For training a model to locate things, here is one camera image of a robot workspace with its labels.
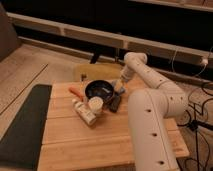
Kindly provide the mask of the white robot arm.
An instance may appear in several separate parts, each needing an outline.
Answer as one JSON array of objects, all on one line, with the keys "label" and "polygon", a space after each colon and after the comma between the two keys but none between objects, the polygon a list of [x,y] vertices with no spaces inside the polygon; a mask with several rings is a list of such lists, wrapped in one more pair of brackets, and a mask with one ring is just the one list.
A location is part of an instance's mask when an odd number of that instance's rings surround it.
[{"label": "white robot arm", "polygon": [[136,171],[180,171],[164,118],[181,115],[188,106],[186,93],[173,81],[147,66],[145,53],[128,52],[121,80],[137,74],[148,88],[128,97],[128,121]]}]

